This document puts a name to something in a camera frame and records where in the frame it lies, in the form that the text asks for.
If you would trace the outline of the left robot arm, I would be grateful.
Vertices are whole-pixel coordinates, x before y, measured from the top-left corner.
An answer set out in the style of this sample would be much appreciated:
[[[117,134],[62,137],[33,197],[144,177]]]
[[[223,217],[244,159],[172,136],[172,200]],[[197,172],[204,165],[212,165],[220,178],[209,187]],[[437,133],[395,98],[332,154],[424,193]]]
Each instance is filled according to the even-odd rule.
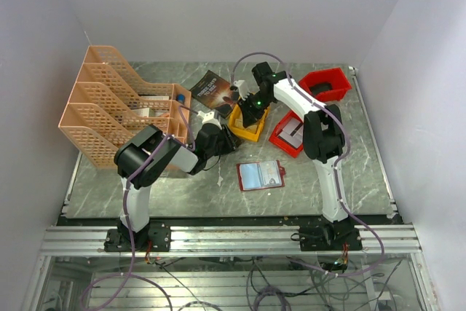
[[[241,140],[226,125],[207,123],[191,146],[149,125],[119,148],[114,156],[123,186],[123,214],[106,235],[104,251],[168,252],[171,231],[151,223],[149,200],[152,184],[172,165],[189,175],[206,171],[208,160],[235,151]]]

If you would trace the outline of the white magnetic stripe card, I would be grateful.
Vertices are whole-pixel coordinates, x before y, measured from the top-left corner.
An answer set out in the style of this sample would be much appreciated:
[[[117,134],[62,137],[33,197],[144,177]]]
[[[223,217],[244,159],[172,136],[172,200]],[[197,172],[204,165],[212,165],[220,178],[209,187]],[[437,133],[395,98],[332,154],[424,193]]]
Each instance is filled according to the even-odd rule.
[[[266,161],[258,164],[261,184],[265,187],[281,186],[283,184],[278,161]]]

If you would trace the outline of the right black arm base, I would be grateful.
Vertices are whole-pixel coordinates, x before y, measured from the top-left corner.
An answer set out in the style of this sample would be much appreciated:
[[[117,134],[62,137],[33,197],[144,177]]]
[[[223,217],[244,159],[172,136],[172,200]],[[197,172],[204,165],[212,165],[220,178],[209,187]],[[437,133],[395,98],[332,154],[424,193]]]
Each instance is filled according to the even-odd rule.
[[[363,248],[358,239],[359,231],[354,228],[338,228],[331,225],[323,227],[300,227],[290,239],[298,242],[301,251],[360,251]]]

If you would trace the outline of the red leather card holder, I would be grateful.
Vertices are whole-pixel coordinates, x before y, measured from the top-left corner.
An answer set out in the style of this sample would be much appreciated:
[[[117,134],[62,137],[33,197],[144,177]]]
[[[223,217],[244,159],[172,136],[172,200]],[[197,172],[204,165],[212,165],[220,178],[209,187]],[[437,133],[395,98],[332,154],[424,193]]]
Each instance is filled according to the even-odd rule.
[[[242,192],[285,186],[285,168],[279,160],[239,163],[237,176]]]

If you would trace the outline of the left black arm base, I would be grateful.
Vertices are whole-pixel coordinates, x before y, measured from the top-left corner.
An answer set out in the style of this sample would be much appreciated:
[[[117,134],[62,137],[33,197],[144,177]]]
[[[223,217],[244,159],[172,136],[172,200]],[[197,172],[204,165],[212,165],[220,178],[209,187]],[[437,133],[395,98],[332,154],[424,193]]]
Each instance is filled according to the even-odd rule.
[[[160,225],[148,225],[134,235],[135,252],[168,252],[171,243],[171,230]],[[107,253],[131,252],[132,245],[128,233],[110,229],[106,233],[103,249]]]

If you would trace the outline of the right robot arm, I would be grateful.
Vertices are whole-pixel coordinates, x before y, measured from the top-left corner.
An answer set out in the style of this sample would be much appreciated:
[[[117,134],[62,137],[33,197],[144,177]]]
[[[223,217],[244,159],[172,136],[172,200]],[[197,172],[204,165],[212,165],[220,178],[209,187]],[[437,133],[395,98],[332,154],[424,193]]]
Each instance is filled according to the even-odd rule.
[[[237,104],[244,127],[257,122],[271,103],[285,104],[303,123],[302,146],[316,167],[323,197],[323,217],[333,223],[348,219],[350,210],[344,193],[341,161],[348,135],[336,105],[326,106],[301,88],[288,72],[275,73],[267,62],[252,69],[258,92],[252,93],[247,82],[232,81],[240,94]]]

